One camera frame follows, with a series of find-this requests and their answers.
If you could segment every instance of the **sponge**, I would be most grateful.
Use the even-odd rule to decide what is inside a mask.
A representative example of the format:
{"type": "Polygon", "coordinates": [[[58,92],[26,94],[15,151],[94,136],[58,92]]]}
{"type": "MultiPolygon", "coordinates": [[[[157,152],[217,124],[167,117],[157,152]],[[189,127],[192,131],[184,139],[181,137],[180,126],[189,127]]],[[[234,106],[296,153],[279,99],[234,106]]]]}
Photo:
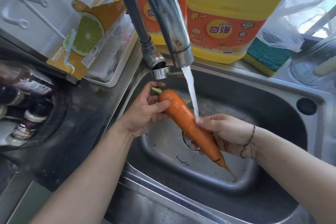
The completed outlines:
{"type": "Polygon", "coordinates": [[[286,49],[270,47],[255,38],[243,57],[265,75],[272,77],[292,56],[286,49]]]}

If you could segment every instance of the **chrome faucet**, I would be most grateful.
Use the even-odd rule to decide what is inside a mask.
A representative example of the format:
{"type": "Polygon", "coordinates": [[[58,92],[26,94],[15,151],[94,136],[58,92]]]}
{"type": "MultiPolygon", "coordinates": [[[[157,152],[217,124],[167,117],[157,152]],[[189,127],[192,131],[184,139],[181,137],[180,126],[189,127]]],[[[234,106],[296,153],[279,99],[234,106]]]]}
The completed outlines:
{"type": "MultiPolygon", "coordinates": [[[[131,17],[134,28],[139,36],[141,51],[144,60],[152,70],[164,69],[165,58],[155,49],[137,0],[123,0],[131,17]]],[[[147,0],[160,26],[163,38],[166,41],[173,64],[178,68],[191,65],[194,61],[190,39],[184,18],[177,0],[147,0]]]]}

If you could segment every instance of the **orange carrot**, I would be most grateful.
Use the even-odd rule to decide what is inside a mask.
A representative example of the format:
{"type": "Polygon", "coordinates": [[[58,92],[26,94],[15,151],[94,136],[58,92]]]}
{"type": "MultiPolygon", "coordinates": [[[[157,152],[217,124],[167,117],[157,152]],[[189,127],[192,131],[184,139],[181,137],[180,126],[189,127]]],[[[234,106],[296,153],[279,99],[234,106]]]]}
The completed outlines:
{"type": "Polygon", "coordinates": [[[213,140],[212,133],[196,125],[195,115],[190,111],[179,95],[170,89],[161,91],[160,89],[152,88],[152,90],[159,94],[159,102],[164,100],[170,101],[170,106],[165,110],[165,113],[169,115],[182,131],[185,132],[213,162],[220,167],[224,167],[231,175],[236,177],[226,165],[223,154],[213,140]]]}

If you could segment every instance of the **person's left hand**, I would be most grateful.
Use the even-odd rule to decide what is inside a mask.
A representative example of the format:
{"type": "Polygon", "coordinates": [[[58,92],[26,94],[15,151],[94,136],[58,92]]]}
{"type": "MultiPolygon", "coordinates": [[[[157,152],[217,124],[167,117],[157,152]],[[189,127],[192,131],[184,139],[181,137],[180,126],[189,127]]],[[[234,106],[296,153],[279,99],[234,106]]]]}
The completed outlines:
{"type": "Polygon", "coordinates": [[[158,103],[158,96],[150,95],[151,87],[164,86],[163,82],[147,83],[129,109],[116,121],[121,128],[131,133],[133,139],[144,134],[157,120],[168,117],[163,111],[169,107],[170,102],[165,100],[158,103]]]}

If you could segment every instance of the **orange label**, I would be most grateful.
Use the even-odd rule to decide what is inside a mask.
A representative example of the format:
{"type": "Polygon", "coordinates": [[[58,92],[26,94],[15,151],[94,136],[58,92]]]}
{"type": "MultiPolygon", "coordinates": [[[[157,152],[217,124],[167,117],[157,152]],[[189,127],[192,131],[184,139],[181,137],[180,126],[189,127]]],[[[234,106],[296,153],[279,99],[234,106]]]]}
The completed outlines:
{"type": "Polygon", "coordinates": [[[264,21],[247,21],[187,9],[187,28],[192,46],[240,56],[247,51],[264,21]]]}
{"type": "MultiPolygon", "coordinates": [[[[177,0],[184,20],[187,20],[187,3],[186,0],[177,0]]],[[[147,0],[138,0],[143,21],[145,22],[147,31],[152,35],[161,35],[159,24],[156,22],[154,13],[152,12],[147,0]]]]}

